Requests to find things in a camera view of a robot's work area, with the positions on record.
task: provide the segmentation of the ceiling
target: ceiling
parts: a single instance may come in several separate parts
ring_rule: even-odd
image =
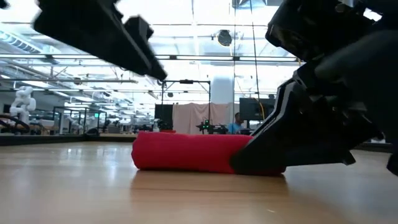
[[[293,58],[283,49],[276,48],[265,39],[267,24],[276,12],[280,0],[240,1],[233,7],[234,0],[120,0],[117,8],[124,14],[126,21],[130,16],[142,16],[153,28],[154,35],[149,42],[156,55],[195,55],[212,57],[282,57]],[[39,12],[34,0],[12,0],[11,7],[0,13],[0,31],[3,37],[9,34],[34,46],[39,54],[86,55],[81,50],[53,40],[37,33],[31,28],[31,22]],[[229,47],[217,41],[220,30],[228,30],[233,38]],[[28,54],[25,50],[0,41],[0,54]],[[98,101],[132,101],[140,110],[153,113],[153,104],[160,102],[161,87],[156,81],[125,72],[114,65],[100,60],[58,60],[58,65],[38,59],[14,59],[14,62],[51,77],[88,78],[88,79],[123,79],[136,80],[138,83],[57,83],[63,89],[98,89],[103,88],[111,96],[92,93]],[[236,97],[248,96],[257,91],[256,74],[259,90],[262,94],[276,92],[277,87],[299,66],[297,62],[220,62],[217,60],[160,60],[169,80],[211,80],[218,74],[235,77]],[[112,92],[111,90],[131,90],[131,93]],[[200,85],[174,84],[169,91],[174,91],[173,98],[165,97],[165,103],[203,102],[208,100],[207,90]],[[79,93],[67,93],[68,96]]]

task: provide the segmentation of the rolled red cloth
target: rolled red cloth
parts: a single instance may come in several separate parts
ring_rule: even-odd
[[[224,134],[170,134],[141,132],[133,142],[131,157],[138,169],[190,170],[233,174],[229,158],[243,148],[251,136]],[[259,170],[256,175],[285,171]]]

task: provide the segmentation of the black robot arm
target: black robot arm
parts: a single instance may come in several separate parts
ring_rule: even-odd
[[[392,74],[397,20],[389,14],[372,21],[358,4],[285,0],[280,6],[266,38],[306,63],[279,87],[274,112],[231,158],[236,172],[348,165],[358,144],[384,135],[398,139],[398,108],[391,102],[391,94],[398,95]],[[393,156],[388,168],[396,174],[394,164]]]

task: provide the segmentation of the white wall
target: white wall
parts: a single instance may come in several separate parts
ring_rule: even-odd
[[[36,108],[40,110],[52,111],[54,106],[63,106],[66,98],[55,95],[46,95],[44,92],[36,91],[33,94],[36,100]],[[0,93],[0,113],[4,105],[10,105],[15,100],[15,92]]]

